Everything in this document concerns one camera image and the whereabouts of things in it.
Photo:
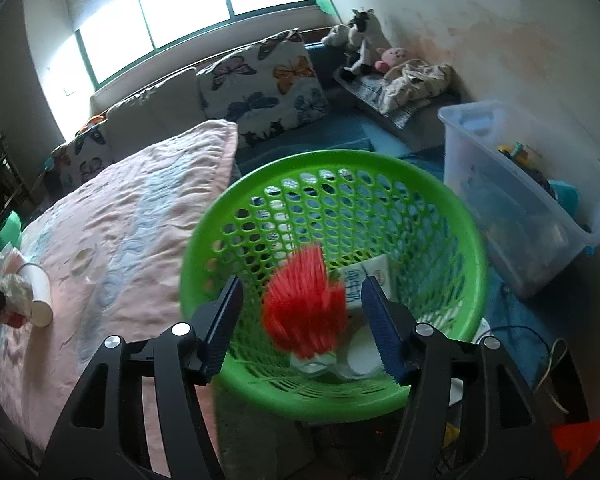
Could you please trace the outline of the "pink quilted blanket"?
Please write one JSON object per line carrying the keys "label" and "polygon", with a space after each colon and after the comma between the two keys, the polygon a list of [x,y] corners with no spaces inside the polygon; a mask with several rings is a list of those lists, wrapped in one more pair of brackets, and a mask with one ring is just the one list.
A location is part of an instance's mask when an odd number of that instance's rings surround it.
{"label": "pink quilted blanket", "polygon": [[0,440],[45,479],[219,479],[195,377],[184,252],[230,183],[237,127],[149,145],[58,200],[20,252],[50,278],[53,322],[0,325]]}

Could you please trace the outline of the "right butterfly cushion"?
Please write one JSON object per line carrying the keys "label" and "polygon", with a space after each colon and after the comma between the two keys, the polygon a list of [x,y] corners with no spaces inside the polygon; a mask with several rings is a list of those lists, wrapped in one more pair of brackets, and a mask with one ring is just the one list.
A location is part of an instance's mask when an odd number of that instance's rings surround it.
{"label": "right butterfly cushion", "polygon": [[329,102],[296,28],[248,44],[197,75],[210,119],[234,122],[238,148],[253,148],[325,117]]}

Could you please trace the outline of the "blue sofa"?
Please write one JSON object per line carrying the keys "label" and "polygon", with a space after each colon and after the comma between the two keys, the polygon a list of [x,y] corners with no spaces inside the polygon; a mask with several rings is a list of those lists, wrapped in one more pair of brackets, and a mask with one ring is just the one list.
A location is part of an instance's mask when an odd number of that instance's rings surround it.
{"label": "blue sofa", "polygon": [[421,157],[430,160],[434,171],[440,174],[444,131],[438,109],[460,102],[457,93],[437,96],[408,115],[404,125],[398,126],[352,96],[334,79],[343,61],[341,51],[310,44],[308,52],[330,105],[328,114],[297,129],[283,131],[275,127],[266,140],[240,148],[234,163],[240,176],[277,159],[317,150],[363,150],[403,160]]}

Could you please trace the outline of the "cow plush toy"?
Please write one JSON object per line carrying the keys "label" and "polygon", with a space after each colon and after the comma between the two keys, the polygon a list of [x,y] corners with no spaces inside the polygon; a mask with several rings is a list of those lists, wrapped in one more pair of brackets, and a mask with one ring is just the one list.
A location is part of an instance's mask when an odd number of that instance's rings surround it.
{"label": "cow plush toy", "polygon": [[350,21],[348,46],[358,54],[351,66],[340,70],[340,77],[347,82],[361,75],[373,73],[374,66],[380,60],[378,49],[389,49],[390,42],[382,32],[380,21],[373,9],[353,10]]}

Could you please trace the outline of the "pink plush toy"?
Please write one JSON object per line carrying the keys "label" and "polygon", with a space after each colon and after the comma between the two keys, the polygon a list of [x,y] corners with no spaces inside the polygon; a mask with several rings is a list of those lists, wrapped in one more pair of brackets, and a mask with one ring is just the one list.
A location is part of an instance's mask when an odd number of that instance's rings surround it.
{"label": "pink plush toy", "polygon": [[377,48],[377,54],[374,70],[383,75],[410,59],[410,52],[404,48]]}

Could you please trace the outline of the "clear plastic cup lid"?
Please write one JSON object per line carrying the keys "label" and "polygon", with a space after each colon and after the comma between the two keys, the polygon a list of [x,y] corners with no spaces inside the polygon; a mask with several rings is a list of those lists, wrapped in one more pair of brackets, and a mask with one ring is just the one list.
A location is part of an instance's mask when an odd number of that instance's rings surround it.
{"label": "clear plastic cup lid", "polygon": [[346,379],[365,379],[384,370],[370,326],[354,330],[339,355],[339,373]]}

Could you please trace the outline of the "grey white plush toy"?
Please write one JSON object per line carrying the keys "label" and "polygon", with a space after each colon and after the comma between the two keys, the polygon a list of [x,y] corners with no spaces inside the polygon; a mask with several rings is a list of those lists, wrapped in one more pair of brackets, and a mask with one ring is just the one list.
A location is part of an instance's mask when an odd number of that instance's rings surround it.
{"label": "grey white plush toy", "polygon": [[332,26],[330,31],[321,39],[325,47],[344,48],[349,42],[349,27],[343,24]]}

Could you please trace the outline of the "butterfly cushion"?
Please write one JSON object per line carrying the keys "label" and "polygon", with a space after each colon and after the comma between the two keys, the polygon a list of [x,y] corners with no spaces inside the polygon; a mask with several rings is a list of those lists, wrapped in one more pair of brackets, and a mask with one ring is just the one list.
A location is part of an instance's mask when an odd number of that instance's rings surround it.
{"label": "butterfly cushion", "polygon": [[65,193],[97,177],[114,163],[110,144],[101,125],[92,125],[50,155]]}
{"label": "butterfly cushion", "polygon": [[197,75],[210,119],[234,122],[238,148],[253,148],[325,117],[329,102],[296,28],[248,44]]}

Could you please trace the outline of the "left butterfly cushion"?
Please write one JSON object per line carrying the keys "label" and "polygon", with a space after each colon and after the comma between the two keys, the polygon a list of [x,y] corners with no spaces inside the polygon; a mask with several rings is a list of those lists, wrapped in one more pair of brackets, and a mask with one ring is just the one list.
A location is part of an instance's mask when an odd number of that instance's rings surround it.
{"label": "left butterfly cushion", "polygon": [[97,177],[114,163],[110,144],[101,125],[92,125],[50,155],[65,193]]}

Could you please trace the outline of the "clear plastic storage box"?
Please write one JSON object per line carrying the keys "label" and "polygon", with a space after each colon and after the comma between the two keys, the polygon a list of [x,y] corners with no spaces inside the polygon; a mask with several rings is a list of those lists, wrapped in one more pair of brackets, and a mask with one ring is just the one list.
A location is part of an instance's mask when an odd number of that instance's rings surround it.
{"label": "clear plastic storage box", "polygon": [[517,297],[533,296],[600,246],[600,163],[568,134],[500,101],[445,106],[438,117],[444,183]]}

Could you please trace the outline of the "plain white cushion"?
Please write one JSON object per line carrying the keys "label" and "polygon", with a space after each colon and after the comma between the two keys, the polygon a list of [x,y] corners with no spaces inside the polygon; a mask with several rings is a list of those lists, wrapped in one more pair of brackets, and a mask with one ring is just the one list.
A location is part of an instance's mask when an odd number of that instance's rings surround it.
{"label": "plain white cushion", "polygon": [[110,107],[105,133],[118,162],[206,120],[197,71],[189,67]]}

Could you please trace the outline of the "red foam fruit net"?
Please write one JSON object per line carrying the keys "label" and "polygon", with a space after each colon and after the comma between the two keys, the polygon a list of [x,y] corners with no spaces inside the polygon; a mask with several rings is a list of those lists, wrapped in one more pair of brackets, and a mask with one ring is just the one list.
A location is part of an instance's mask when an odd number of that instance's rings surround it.
{"label": "red foam fruit net", "polygon": [[319,244],[301,247],[273,273],[261,321],[272,343],[300,360],[335,350],[348,324],[346,290],[329,277]]}

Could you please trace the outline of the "white green paper cup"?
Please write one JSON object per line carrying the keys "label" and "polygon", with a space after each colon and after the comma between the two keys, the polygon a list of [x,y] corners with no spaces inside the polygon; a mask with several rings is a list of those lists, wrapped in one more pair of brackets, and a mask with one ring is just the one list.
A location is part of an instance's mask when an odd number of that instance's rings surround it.
{"label": "white green paper cup", "polygon": [[35,327],[46,327],[53,322],[52,292],[50,278],[36,263],[23,263],[17,274],[24,278],[31,287],[29,302],[29,320]]}

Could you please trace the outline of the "crumpled white wrapper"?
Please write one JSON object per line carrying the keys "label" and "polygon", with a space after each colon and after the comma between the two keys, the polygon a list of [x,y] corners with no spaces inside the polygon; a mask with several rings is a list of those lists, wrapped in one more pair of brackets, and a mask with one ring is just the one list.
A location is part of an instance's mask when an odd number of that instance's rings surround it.
{"label": "crumpled white wrapper", "polygon": [[30,283],[17,273],[0,276],[0,323],[12,328],[21,328],[32,315],[32,288]]}

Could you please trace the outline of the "crumpled beige cloth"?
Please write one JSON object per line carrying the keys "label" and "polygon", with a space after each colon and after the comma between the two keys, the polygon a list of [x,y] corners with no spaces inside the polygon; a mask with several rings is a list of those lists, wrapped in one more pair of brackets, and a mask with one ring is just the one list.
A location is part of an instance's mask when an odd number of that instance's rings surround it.
{"label": "crumpled beige cloth", "polygon": [[408,102],[435,98],[449,88],[452,77],[449,64],[430,65],[412,58],[390,68],[382,78],[378,110],[388,115]]}

